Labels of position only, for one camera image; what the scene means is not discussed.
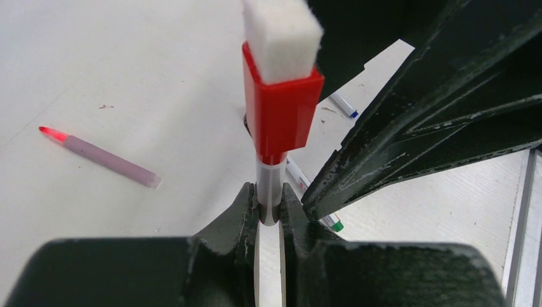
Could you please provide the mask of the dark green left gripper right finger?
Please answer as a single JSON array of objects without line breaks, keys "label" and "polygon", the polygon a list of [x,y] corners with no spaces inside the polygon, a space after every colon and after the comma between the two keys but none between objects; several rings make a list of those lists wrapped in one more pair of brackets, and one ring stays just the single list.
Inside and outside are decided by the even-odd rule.
[{"label": "dark green left gripper right finger", "polygon": [[503,306],[486,258],[447,242],[352,242],[310,221],[291,185],[281,202],[284,306]]}]

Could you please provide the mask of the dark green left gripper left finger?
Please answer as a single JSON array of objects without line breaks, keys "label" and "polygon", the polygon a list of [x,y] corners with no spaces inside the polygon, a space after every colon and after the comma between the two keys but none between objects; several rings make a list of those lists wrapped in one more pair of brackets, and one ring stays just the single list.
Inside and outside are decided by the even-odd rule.
[{"label": "dark green left gripper left finger", "polygon": [[190,237],[57,239],[30,258],[7,306],[255,306],[258,211],[246,183]]}]

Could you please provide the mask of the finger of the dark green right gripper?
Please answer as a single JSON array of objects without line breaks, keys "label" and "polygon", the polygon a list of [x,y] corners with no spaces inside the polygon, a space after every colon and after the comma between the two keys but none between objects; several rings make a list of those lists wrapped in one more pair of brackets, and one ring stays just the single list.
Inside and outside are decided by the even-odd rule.
[{"label": "finger of the dark green right gripper", "polygon": [[541,2],[446,1],[302,197],[311,220],[387,185],[541,145]]},{"label": "finger of the dark green right gripper", "polygon": [[325,77],[320,95],[324,100],[397,40],[421,46],[446,1],[312,0],[307,4],[324,30],[316,61]]}]

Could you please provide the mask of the red pen cap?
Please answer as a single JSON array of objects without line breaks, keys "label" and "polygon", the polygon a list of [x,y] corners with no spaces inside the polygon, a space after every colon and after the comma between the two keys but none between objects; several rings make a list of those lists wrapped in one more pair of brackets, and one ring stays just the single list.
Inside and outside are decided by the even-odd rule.
[{"label": "red pen cap", "polygon": [[306,145],[324,76],[323,28],[305,1],[243,1],[246,118],[258,160],[276,165]]}]

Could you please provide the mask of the white pen blue end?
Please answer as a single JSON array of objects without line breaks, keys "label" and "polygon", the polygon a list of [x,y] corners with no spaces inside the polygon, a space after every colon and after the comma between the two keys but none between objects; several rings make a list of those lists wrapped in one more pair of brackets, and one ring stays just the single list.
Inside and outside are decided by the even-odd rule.
[{"label": "white pen blue end", "polygon": [[330,95],[329,99],[335,103],[348,117],[356,118],[359,113],[356,108],[352,107],[338,92]]}]

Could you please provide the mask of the pink highlighter pen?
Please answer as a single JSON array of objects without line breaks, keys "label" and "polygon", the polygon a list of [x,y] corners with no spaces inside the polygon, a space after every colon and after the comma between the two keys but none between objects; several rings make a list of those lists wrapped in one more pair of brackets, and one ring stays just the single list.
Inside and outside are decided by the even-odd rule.
[{"label": "pink highlighter pen", "polygon": [[99,148],[76,136],[59,130],[39,126],[38,130],[49,139],[91,162],[129,178],[146,187],[156,189],[162,179],[154,172]]}]

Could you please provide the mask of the white pen red end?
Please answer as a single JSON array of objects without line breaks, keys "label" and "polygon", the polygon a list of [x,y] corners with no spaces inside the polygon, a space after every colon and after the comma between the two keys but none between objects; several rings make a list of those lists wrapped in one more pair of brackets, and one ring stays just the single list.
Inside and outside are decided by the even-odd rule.
[{"label": "white pen red end", "polygon": [[265,226],[273,226],[279,220],[280,203],[283,196],[286,154],[268,156],[268,162],[256,160],[256,195],[259,220]]}]

